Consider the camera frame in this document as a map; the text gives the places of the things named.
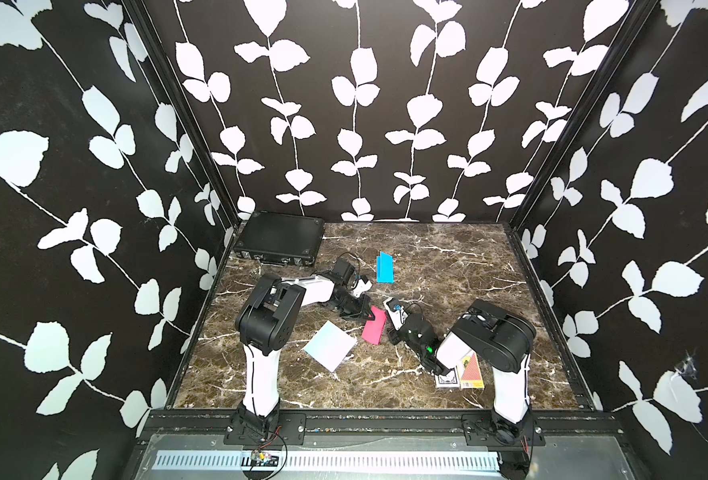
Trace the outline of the blue square paper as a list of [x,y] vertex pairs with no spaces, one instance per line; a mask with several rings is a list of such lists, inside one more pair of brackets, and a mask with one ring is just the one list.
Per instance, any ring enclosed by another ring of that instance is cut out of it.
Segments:
[[380,252],[376,261],[377,281],[379,283],[393,283],[394,279],[394,259],[393,256],[385,252]]

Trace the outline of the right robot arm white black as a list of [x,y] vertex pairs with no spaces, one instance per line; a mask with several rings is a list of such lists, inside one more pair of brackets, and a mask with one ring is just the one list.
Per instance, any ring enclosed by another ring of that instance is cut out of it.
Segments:
[[405,343],[427,372],[445,376],[470,352],[487,362],[495,386],[492,428],[506,440],[519,435],[530,413],[528,369],[536,338],[530,321],[476,299],[441,338],[420,310],[410,312],[395,297],[384,307],[392,325],[390,338]]

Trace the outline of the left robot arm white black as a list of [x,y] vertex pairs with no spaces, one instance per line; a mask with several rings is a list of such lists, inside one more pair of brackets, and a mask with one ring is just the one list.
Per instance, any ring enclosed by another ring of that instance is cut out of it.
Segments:
[[306,277],[263,275],[244,303],[235,328],[246,356],[246,391],[237,408],[238,420],[261,438],[279,426],[279,361],[301,308],[321,305],[339,317],[373,321],[368,291],[373,282],[345,259],[333,268]]

